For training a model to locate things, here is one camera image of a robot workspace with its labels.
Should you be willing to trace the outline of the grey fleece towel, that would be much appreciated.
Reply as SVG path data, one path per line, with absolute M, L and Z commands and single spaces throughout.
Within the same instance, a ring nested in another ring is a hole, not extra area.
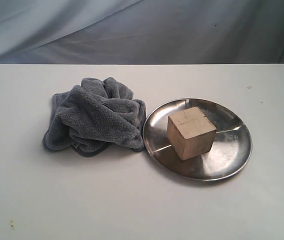
M 111 144 L 140 152 L 145 148 L 142 128 L 146 105 L 112 77 L 84 78 L 71 90 L 51 98 L 51 116 L 43 136 L 50 152 L 73 148 L 93 157 Z

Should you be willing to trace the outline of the wooden cube block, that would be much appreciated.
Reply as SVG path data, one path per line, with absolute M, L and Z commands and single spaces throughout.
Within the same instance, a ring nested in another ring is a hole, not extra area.
M 166 136 L 182 161 L 209 152 L 216 133 L 215 125 L 198 107 L 168 116 Z

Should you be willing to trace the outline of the round stainless steel plate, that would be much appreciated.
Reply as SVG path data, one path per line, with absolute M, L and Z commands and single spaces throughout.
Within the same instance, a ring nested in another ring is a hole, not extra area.
M 192 107 L 205 113 L 217 133 L 209 152 L 181 160 L 167 139 L 168 117 Z M 146 118 L 142 135 L 154 162 L 174 174 L 201 182 L 223 180 L 240 172 L 253 147 L 250 131 L 239 116 L 218 103 L 197 98 L 175 99 L 158 106 Z

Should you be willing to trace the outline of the grey backdrop cloth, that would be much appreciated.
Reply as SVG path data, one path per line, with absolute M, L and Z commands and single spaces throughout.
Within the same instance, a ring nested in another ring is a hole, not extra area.
M 284 62 L 284 0 L 0 0 L 0 64 Z

